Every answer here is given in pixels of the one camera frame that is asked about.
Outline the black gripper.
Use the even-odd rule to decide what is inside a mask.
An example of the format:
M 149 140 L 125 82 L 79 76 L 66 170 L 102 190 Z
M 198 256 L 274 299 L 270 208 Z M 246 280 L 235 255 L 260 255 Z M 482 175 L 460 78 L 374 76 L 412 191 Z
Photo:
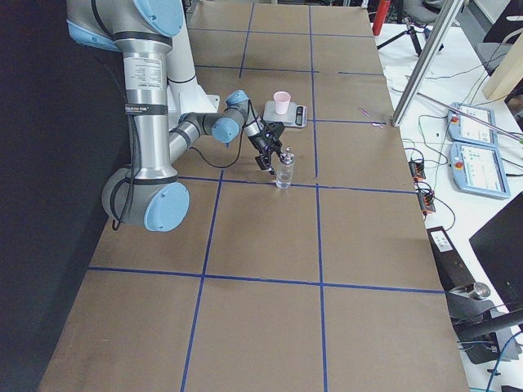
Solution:
M 282 143 L 281 141 L 271 142 L 265 136 L 265 132 L 259 133 L 255 136 L 250 136 L 249 140 L 254 148 L 260 153 L 255 157 L 255 160 L 262 171 L 268 171 L 272 176 L 275 175 L 276 169 L 272 162 L 272 154 L 276 153 L 279 157 L 281 155 Z

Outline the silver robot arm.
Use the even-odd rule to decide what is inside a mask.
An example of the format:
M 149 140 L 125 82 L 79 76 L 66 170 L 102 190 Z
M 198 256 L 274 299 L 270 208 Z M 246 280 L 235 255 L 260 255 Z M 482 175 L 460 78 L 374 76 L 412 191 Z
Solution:
M 184 220 L 190 194 L 174 163 L 201 136 L 224 144 L 248 138 L 258 166 L 272 171 L 284 125 L 265 122 L 241 90 L 218 111 L 218 98 L 197 81 L 182 2 L 70 1 L 67 24 L 75 42 L 123 56 L 131 161 L 107 180 L 101 196 L 114 229 L 129 224 L 166 232 Z

